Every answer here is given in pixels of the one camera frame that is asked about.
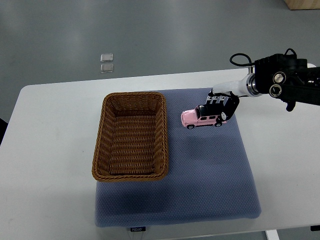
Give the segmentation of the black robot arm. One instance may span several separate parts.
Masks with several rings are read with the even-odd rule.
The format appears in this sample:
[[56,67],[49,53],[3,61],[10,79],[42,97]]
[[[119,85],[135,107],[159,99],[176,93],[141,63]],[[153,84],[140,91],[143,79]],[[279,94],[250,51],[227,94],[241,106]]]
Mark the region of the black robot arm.
[[296,103],[320,104],[320,68],[308,67],[306,59],[294,54],[274,54],[254,61],[255,84],[260,94],[287,103],[291,112]]

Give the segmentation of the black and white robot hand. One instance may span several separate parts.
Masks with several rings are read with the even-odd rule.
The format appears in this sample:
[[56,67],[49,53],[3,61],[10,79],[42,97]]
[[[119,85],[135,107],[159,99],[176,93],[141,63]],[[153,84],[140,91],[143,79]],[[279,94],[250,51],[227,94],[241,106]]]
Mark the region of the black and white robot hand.
[[239,81],[229,81],[215,85],[207,95],[205,104],[208,107],[219,108],[216,117],[216,127],[220,127],[223,122],[229,120],[235,113],[240,98],[255,97],[253,84],[255,74],[249,73]]

